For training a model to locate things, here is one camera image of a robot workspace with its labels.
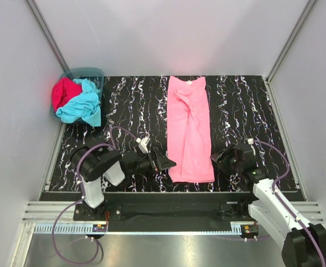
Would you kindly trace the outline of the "pink t shirt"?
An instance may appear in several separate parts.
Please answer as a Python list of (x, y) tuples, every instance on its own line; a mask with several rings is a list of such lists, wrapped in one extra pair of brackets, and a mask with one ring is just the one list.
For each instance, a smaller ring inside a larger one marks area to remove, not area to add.
[(167, 90), (167, 155), (176, 163), (172, 182), (215, 180), (211, 162), (210, 109), (205, 77), (182, 81), (169, 77)]

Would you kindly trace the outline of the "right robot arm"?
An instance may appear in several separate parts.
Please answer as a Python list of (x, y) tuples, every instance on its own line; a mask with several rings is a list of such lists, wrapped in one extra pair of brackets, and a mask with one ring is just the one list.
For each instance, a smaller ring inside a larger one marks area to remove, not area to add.
[(229, 145), (211, 156), (222, 173), (236, 174), (240, 187), (255, 196), (232, 207), (234, 215), (261, 225), (281, 249), (285, 266), (326, 266), (326, 229), (313, 224), (298, 211), (257, 164), (250, 139), (246, 144)]

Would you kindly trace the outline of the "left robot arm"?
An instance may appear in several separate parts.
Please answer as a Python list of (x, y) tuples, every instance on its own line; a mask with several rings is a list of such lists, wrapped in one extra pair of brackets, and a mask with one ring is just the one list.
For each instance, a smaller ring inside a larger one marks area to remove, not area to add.
[(92, 220), (99, 220), (105, 214), (102, 178), (114, 187), (125, 187), (134, 175), (155, 174), (176, 166), (176, 162), (160, 154), (155, 147), (147, 153), (122, 154), (106, 143), (77, 149), (71, 156), (71, 164), (81, 185), (85, 212)]

